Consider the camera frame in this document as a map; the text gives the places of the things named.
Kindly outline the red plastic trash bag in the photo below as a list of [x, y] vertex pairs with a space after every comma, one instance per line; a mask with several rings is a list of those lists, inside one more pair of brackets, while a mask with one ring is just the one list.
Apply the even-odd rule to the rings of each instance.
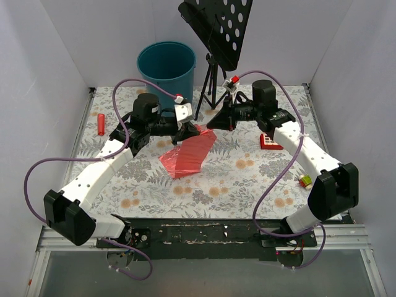
[[200, 173], [202, 163], [212, 149], [217, 136], [212, 129], [198, 126], [200, 134], [182, 141], [181, 145], [159, 157], [159, 161], [173, 179]]

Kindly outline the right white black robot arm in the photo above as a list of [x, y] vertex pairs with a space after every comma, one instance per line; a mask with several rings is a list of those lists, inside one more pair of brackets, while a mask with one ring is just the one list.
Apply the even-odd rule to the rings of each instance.
[[278, 106], [276, 89], [269, 80], [252, 84], [252, 99], [237, 89], [238, 77], [224, 81], [228, 91], [221, 110], [208, 122], [209, 129], [232, 131], [240, 121], [255, 121], [259, 129], [281, 145], [313, 182], [307, 204], [285, 217], [271, 233], [294, 246], [312, 227], [358, 205], [359, 172], [321, 149], [306, 133], [303, 123]]

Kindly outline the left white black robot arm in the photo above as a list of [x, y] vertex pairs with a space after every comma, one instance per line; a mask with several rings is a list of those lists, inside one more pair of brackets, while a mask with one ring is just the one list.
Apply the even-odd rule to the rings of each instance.
[[97, 155], [74, 180], [58, 192], [44, 196], [46, 223], [76, 246], [91, 238], [109, 238], [117, 247], [126, 247], [132, 239], [130, 222], [119, 215], [92, 215], [93, 202], [113, 176], [145, 147], [151, 136], [170, 136], [177, 144], [200, 134], [191, 123], [192, 105], [181, 96], [162, 116], [156, 95], [140, 94], [133, 109], [119, 120], [116, 129]]

